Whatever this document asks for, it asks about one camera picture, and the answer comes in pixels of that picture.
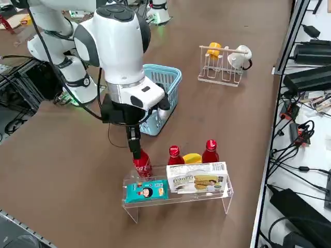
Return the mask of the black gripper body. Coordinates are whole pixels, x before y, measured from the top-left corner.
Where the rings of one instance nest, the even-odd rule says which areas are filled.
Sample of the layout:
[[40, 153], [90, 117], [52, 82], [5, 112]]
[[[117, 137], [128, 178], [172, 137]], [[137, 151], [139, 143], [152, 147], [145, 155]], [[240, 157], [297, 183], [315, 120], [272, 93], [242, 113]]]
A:
[[101, 120], [117, 126], [133, 127], [141, 125], [149, 118], [149, 111], [138, 107], [116, 103], [109, 94], [105, 94], [101, 105]]

